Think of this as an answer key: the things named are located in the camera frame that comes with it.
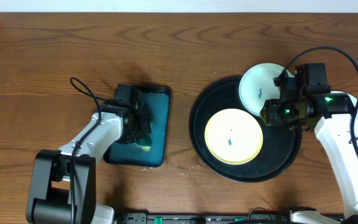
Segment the yellow green sponge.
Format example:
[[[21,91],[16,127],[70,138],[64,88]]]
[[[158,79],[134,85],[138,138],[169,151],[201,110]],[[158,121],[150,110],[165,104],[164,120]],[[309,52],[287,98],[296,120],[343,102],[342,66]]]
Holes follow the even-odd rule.
[[[135,144],[143,151],[149,151],[152,147],[152,140],[150,136],[144,136],[143,138],[138,139]]]

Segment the yellow plate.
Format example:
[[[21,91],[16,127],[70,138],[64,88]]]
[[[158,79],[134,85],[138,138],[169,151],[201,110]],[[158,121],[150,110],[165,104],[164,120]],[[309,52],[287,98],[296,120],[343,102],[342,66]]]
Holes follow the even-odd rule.
[[[206,124],[204,139],[209,152],[230,165],[250,162],[260,152],[263,132],[249,113],[229,108],[212,115]]]

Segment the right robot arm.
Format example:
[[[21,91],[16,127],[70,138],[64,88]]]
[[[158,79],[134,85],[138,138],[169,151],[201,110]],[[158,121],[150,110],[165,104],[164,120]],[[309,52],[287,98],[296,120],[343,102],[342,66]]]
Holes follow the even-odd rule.
[[[266,100],[260,117],[269,126],[306,124],[323,146],[338,183],[345,223],[358,223],[358,101],[347,93]]]

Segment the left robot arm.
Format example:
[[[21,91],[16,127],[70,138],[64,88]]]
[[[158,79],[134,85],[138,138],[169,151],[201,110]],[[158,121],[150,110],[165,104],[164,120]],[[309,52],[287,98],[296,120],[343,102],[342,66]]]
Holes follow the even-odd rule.
[[[96,165],[114,142],[133,143],[150,132],[150,113],[145,106],[97,108],[69,143],[36,155],[27,221],[112,223],[114,209],[96,202]]]

